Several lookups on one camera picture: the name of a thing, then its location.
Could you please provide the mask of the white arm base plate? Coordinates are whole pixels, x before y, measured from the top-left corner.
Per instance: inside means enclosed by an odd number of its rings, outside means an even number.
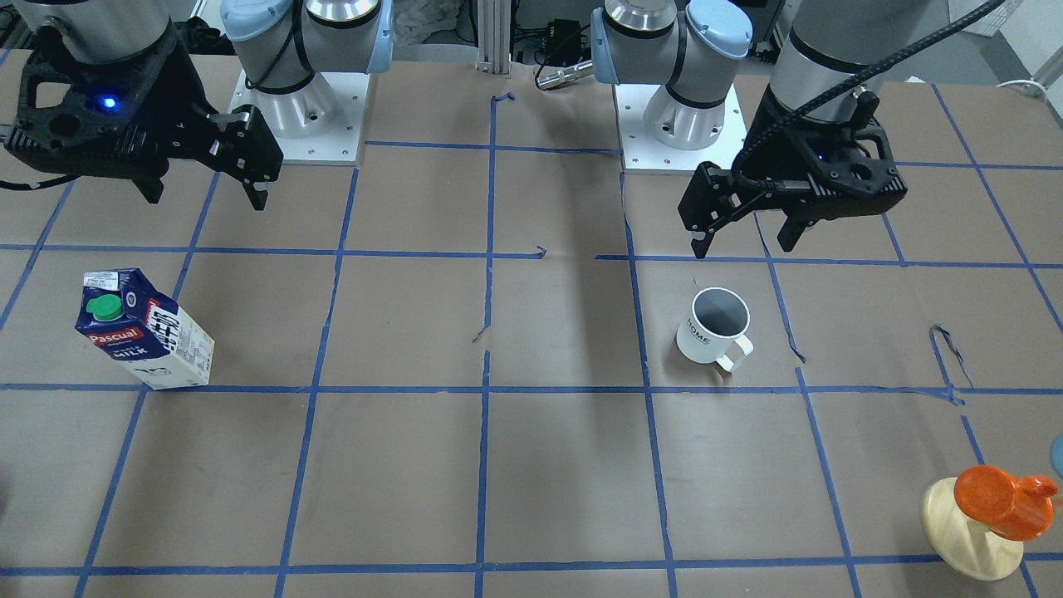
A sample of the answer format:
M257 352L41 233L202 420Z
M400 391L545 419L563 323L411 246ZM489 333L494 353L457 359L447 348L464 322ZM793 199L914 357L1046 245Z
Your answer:
M373 76L319 72L300 90L252 91L240 72L229 109L254 105L273 133L285 165L356 166Z
M747 138L737 92L720 105L684 105L662 85L615 85L615 122L627 174L693 174L701 163L729 168Z

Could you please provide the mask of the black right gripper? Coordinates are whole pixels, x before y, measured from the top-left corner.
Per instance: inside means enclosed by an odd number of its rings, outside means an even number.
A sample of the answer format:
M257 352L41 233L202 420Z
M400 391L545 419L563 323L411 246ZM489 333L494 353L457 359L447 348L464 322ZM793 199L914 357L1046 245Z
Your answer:
M242 183L263 211L282 151L254 105L213 108L172 23L140 53L100 65L75 59L46 24L22 69L5 149L43 173L129 180L159 204L171 159L191 159Z

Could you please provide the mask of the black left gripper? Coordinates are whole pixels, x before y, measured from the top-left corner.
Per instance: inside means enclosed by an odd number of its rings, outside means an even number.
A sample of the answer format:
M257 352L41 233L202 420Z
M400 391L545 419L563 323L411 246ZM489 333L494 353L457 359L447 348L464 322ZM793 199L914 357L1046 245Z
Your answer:
M817 221L885 213L906 197L876 118L880 98L873 91L844 98L855 100L855 113L840 124L804 117L729 169L701 163L677 207L698 260L718 230L760 209L783 211L779 246L792 252Z

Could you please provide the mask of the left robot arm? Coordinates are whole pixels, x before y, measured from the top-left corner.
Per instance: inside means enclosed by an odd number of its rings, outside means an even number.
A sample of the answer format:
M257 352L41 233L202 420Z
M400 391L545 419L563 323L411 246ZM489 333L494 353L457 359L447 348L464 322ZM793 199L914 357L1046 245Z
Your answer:
M887 213L908 189L877 121L881 76L941 41L914 29L925 1L802 1L747 136L729 166L701 163L677 211L705 257L722 227L779 209L784 251L821 220ZM654 85L649 135L710 146L754 27L730 1L607 1L591 19L595 78Z

